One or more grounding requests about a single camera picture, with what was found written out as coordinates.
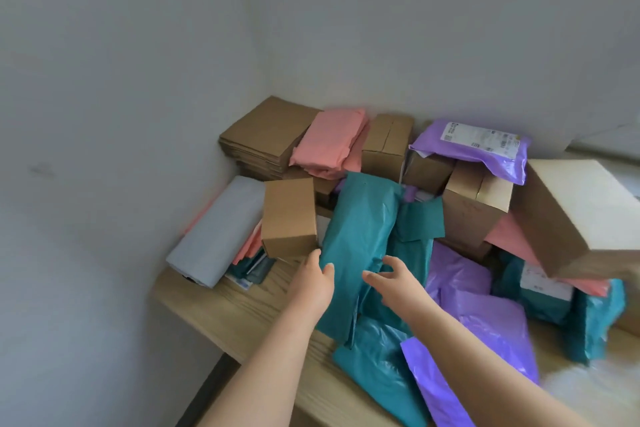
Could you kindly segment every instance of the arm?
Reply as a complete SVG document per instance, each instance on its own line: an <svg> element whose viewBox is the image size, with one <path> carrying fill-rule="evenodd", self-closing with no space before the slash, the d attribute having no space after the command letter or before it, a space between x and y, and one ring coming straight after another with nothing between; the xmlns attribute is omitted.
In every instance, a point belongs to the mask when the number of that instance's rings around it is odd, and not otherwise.
<svg viewBox="0 0 640 427"><path fill-rule="evenodd" d="M441 309L396 257L393 272L365 271L364 281L396 312L429 350L440 372L478 427L589 427L484 345Z"/></svg>
<svg viewBox="0 0 640 427"><path fill-rule="evenodd" d="M300 265L287 293L287 306L200 427L289 425L309 338L333 296L333 265L321 271L319 257L316 250Z"/></svg>

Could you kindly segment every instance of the purple mailer bag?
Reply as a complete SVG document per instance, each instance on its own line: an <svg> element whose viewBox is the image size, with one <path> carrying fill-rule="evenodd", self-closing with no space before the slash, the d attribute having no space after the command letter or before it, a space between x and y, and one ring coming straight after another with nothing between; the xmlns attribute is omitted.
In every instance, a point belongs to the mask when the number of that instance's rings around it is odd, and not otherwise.
<svg viewBox="0 0 640 427"><path fill-rule="evenodd" d="M423 131L410 149L423 157L439 154L484 162L494 176L523 185L531 139L505 131L474 127L439 118Z"/></svg>
<svg viewBox="0 0 640 427"><path fill-rule="evenodd" d="M444 288L442 308L484 344L534 383L538 367L522 306L509 299ZM474 427L427 348L411 338L401 344L404 358L438 427Z"/></svg>
<svg viewBox="0 0 640 427"><path fill-rule="evenodd" d="M482 265L462 257L448 246L434 241L427 285L424 288L438 304L441 289L458 289L489 295L491 272Z"/></svg>

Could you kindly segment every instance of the left hand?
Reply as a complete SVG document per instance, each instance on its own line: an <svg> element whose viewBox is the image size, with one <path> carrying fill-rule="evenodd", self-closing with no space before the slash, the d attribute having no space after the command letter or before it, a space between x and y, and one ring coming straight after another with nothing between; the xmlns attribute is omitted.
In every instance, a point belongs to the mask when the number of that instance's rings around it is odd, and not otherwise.
<svg viewBox="0 0 640 427"><path fill-rule="evenodd" d="M333 264L320 269L319 248L309 253L289 286L287 309L304 313L316 326L333 297L333 272Z"/></svg>

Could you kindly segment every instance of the hand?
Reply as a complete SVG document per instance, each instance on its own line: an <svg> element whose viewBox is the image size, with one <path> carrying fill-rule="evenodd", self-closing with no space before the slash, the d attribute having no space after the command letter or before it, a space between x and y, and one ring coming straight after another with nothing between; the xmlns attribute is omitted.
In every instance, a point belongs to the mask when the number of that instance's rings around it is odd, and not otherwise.
<svg viewBox="0 0 640 427"><path fill-rule="evenodd" d="M413 276L404 262L385 255L382 263L390 265L393 272L362 272L362 279L382 296L382 303L390 307L405 323L411 326L412 318L425 305L436 305Z"/></svg>
<svg viewBox="0 0 640 427"><path fill-rule="evenodd" d="M321 270L319 261L318 248L300 265L287 292L287 309L305 314L314 327L333 297L333 264L326 264Z"/></svg>

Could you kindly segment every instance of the wooden tabletop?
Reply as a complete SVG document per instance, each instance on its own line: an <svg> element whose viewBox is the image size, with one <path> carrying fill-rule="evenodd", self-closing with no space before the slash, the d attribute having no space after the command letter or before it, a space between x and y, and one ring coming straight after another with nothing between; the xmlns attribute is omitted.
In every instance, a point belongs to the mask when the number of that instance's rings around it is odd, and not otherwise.
<svg viewBox="0 0 640 427"><path fill-rule="evenodd" d="M153 295L187 323L243 363L284 305L296 264L277 261L261 286L248 292L223 278L213 289L197 286L172 269L157 278ZM606 360L584 367L564 359L558 330L531 321L541 386L596 426L637 427L640 420L640 338L609 332ZM398 426L333 364L335 343L315 331L300 378L296 405L331 427Z"/></svg>

